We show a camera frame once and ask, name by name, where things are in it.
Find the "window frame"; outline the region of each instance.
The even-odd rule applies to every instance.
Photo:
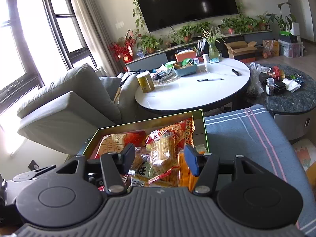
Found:
[[[0,90],[0,114],[33,88],[37,86],[41,88],[44,86],[44,82],[35,66],[26,40],[24,39],[17,1],[6,1],[9,9],[9,20],[0,23],[0,28],[11,28],[12,37],[25,74]]]
[[[46,11],[48,13],[49,21],[50,21],[51,27],[52,27],[52,32],[55,33],[55,36],[56,36],[56,39],[55,39],[56,44],[59,47],[60,53],[64,57],[64,61],[67,65],[68,69],[72,69],[73,68],[72,64],[74,64],[75,62],[77,62],[85,57],[88,57],[88,56],[91,57],[92,62],[93,62],[93,65],[90,65],[90,66],[92,66],[92,68],[95,69],[97,67],[97,65],[96,65],[94,58],[92,57],[92,54],[91,54],[91,52],[90,52],[90,50],[89,50],[89,48],[88,48],[88,46],[83,38],[83,35],[82,35],[82,32],[79,28],[79,24],[78,24],[77,18],[75,16],[75,12],[74,12],[74,9],[72,7],[71,1],[66,0],[66,3],[68,5],[68,9],[70,10],[70,13],[55,14],[54,9],[53,9],[53,5],[52,5],[52,1],[51,0],[44,0],[44,6],[45,6]],[[75,25],[75,28],[77,30],[77,33],[78,33],[78,36],[79,36],[81,43],[85,44],[84,47],[82,47],[78,50],[69,52],[67,45],[64,41],[63,35],[61,33],[58,21],[57,21],[57,19],[59,19],[59,18],[72,18],[75,20],[76,24],[74,24],[74,25]]]

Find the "curtain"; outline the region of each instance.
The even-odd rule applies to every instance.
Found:
[[[119,61],[115,61],[107,46],[110,37],[105,29],[100,13],[94,0],[71,0],[78,24],[87,46],[97,66],[105,71],[107,76],[117,76],[124,72]]]

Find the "black marker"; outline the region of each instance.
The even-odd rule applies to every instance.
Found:
[[[232,69],[232,72],[234,72],[237,76],[240,75],[240,74],[239,74],[236,70],[234,70],[234,69]]]

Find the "coffee table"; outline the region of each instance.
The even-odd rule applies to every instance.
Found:
[[[294,93],[285,91],[274,96],[268,96],[263,86],[264,92],[258,98],[243,97],[247,102],[244,107],[254,104],[265,106],[287,139],[294,140],[306,134],[315,120],[316,81],[306,73],[287,65],[261,63],[261,66],[269,68],[276,65],[284,70],[285,75],[302,75],[304,84]]]
[[[198,82],[199,79],[223,80]],[[135,99],[144,109],[159,115],[171,115],[203,108],[218,108],[233,101],[244,92],[250,82],[248,67],[237,60],[223,58],[219,63],[199,64],[196,73],[176,81],[155,87],[143,93],[139,87]]]

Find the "white round table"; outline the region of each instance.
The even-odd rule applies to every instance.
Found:
[[[224,80],[198,82],[199,79]],[[138,87],[135,99],[143,108],[161,115],[204,108],[211,110],[230,103],[250,82],[249,68],[242,62],[223,58],[219,63],[199,64],[195,74],[155,87],[143,93]]]

